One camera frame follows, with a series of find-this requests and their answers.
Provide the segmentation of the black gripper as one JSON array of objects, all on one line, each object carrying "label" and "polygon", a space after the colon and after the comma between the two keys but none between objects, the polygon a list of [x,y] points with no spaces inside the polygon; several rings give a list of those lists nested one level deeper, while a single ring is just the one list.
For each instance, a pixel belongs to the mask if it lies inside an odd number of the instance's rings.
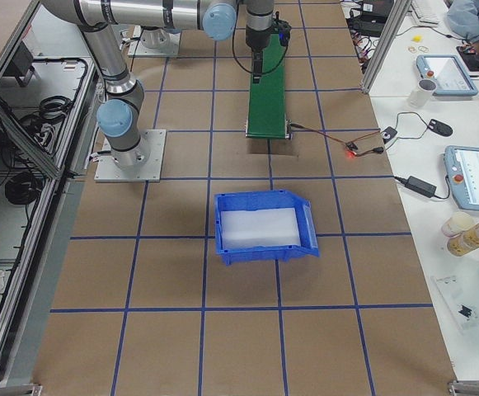
[{"label": "black gripper", "polygon": [[262,51],[270,44],[272,27],[256,30],[246,27],[246,44],[251,49],[251,82],[259,83],[262,78]]}]

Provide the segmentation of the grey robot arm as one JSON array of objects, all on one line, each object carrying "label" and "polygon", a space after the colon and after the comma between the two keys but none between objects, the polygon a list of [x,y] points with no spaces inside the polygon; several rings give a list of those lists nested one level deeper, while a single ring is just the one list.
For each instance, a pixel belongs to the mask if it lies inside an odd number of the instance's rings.
[{"label": "grey robot arm", "polygon": [[165,31],[203,31],[226,40],[237,24],[237,1],[44,1],[55,17],[78,27],[105,84],[106,102],[96,120],[118,167],[148,161],[149,147],[138,130],[143,85],[129,71],[113,25],[128,24]]}]

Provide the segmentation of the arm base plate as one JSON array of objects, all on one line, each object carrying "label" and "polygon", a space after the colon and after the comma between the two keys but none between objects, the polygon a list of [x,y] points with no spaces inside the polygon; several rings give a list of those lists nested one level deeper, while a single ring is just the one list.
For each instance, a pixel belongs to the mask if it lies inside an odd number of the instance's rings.
[{"label": "arm base plate", "polygon": [[163,29],[143,29],[135,26],[129,44],[128,56],[135,58],[176,57],[179,53],[181,33]]},{"label": "arm base plate", "polygon": [[96,182],[160,182],[166,130],[140,130],[139,144],[132,150],[112,150],[104,138],[103,150],[107,155],[98,158]]}]

